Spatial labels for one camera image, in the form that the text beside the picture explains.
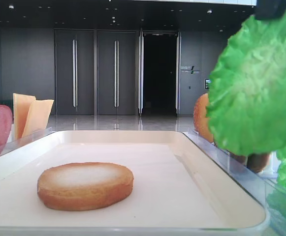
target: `cheese slice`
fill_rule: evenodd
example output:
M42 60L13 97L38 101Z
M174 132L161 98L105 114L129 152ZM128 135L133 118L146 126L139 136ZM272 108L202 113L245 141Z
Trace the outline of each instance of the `cheese slice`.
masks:
M36 100L31 103L22 137L46 128L53 102L54 100Z
M15 140L22 137L30 104L35 101L35 96L13 94L14 97L14 134Z

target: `open doorway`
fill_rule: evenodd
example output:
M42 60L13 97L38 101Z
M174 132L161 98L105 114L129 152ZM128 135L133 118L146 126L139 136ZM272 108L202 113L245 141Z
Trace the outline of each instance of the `open doorway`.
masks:
M176 115L176 34L144 35L143 115Z

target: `door handle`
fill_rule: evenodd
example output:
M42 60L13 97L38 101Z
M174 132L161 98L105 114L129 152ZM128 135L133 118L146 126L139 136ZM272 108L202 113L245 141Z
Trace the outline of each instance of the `door handle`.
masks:
M75 66L75 88L76 88L76 107L78 107L78 41L77 39L75 40L75 62L76 62L76 66Z
M142 35L142 40L141 40L141 113L143 113L143 108L144 108L144 34L143 32L141 33Z
M120 89L120 73L119 73L119 69L120 69L120 60L119 60L119 41L117 41L117 79L118 79L118 83L117 83L117 107L119 107L119 89Z
M76 108L76 47L73 40L73 107Z
M118 47L118 43L115 40L114 41L114 107L117 107L117 82L118 82L118 58L117 58L117 47Z

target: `white surface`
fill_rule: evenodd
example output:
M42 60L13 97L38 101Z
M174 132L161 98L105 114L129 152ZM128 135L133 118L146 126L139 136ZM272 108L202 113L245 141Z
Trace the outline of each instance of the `white surface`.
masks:
M237 5L252 5L252 6L256 5L256 0L139 0L139 1L182 1L182 2L225 3L225 4L237 4Z
M10 143L10 142L13 142L14 141L14 137L15 137L15 126L14 124L11 125L11 129L10 129L10 133L9 133L9 136L8 136L8 139L7 139L7 142Z
M130 168L132 194L94 211L56 211L43 205L36 183L45 169L92 161ZM0 226L225 227L167 145L83 143L58 145L0 181Z
M274 158L274 153L272 152L269 158L269 163L267 166L264 168L263 173L267 175L272 175L274 173L273 171L273 158Z

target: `glossy floor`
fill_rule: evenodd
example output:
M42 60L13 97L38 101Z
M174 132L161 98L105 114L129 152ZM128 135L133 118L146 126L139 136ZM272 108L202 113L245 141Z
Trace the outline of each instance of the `glossy floor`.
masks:
M175 116L51 116L48 127L62 130L173 130L194 129L192 117Z

